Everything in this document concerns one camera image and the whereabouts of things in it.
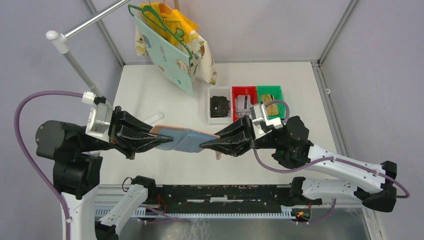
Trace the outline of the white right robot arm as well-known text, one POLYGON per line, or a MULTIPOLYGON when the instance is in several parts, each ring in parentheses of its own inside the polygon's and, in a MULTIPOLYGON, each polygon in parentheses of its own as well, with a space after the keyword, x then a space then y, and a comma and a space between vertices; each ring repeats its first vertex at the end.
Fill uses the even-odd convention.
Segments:
POLYGON ((282 174, 309 170, 330 176, 325 180, 293 178, 288 191, 293 204, 345 199, 390 213, 397 202, 396 163, 372 164, 326 150, 309 140, 309 129, 299 116, 283 120, 242 117, 200 147, 232 157, 273 149, 272 158, 281 165, 282 174))

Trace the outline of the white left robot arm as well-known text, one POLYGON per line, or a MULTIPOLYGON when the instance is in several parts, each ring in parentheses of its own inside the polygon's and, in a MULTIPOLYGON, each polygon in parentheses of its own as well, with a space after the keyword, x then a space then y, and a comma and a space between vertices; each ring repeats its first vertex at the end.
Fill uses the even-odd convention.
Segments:
POLYGON ((95 220, 95 203, 100 184, 101 156, 94 151, 118 150, 133 160, 172 142, 169 136, 152 133, 146 124, 121 107, 100 103, 90 111, 86 126, 49 120, 36 132, 36 154, 54 161, 53 188, 63 200, 63 223, 67 240, 117 240, 142 204, 157 198, 155 180, 136 176, 118 203, 95 220))

